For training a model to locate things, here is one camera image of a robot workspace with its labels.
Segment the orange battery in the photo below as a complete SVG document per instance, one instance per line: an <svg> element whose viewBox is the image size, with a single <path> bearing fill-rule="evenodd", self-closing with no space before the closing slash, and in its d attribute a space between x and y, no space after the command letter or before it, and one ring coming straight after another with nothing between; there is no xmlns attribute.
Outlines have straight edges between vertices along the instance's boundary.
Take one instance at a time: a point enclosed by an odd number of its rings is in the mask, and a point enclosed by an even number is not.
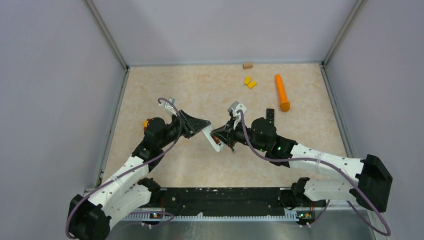
<svg viewBox="0 0 424 240"><path fill-rule="evenodd" d="M214 140L214 142L217 144L217 145L220 145L221 144L221 141L217 138L217 137L212 137L213 138L213 140Z"/></svg>

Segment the white remote control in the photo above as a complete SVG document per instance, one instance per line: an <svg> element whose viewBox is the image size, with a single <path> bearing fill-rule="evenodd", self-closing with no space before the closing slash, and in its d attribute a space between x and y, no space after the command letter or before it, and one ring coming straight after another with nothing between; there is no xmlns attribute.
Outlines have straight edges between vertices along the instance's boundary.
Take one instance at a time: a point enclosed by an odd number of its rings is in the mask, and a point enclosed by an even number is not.
<svg viewBox="0 0 424 240"><path fill-rule="evenodd" d="M211 146L213 147L213 149L216 152L220 152L224 148L224 144L223 144L223 142L220 139L219 139L220 140L220 145L217 145L215 143L215 141L213 139L213 136L211 135L213 129L214 129L213 126L212 125L209 125L205 129L203 129L201 132L206 137L206 139L209 141L209 143L211 144Z"/></svg>

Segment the black remote control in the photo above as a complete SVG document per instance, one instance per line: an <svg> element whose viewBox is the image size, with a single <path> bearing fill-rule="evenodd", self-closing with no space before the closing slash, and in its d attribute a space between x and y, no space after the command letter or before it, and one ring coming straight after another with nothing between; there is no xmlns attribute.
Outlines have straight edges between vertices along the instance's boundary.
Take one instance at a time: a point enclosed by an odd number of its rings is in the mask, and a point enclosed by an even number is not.
<svg viewBox="0 0 424 240"><path fill-rule="evenodd" d="M266 120L271 125L275 125L275 110L273 108L266 109Z"/></svg>

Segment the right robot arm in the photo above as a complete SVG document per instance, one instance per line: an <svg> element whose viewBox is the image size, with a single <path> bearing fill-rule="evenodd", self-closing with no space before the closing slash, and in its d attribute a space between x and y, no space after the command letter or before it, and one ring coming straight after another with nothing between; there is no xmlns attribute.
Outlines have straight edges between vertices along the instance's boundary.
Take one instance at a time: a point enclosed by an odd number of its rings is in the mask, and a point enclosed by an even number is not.
<svg viewBox="0 0 424 240"><path fill-rule="evenodd" d="M277 128L267 119L255 119L251 127L233 120L214 129L211 136L229 148L235 144L251 145L265 153L267 161L276 166L304 169L331 177L319 180L304 177L293 192L299 206L318 200L355 200L360 206L380 213L387 210L393 177L382 160L372 154L365 158L350 158L314 150L295 140L277 134Z"/></svg>

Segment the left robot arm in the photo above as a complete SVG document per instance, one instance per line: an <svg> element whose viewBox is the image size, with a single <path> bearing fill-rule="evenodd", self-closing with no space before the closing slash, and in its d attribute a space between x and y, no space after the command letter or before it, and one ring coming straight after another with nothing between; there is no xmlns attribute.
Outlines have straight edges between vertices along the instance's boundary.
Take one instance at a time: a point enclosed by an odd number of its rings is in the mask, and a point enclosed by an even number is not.
<svg viewBox="0 0 424 240"><path fill-rule="evenodd" d="M166 123L160 117L147 121L144 137L126 162L105 183L70 202L65 233L71 240L104 240L114 226L136 208L154 207L160 193L137 182L158 165L180 137L189 139L211 125L206 119L179 110Z"/></svg>

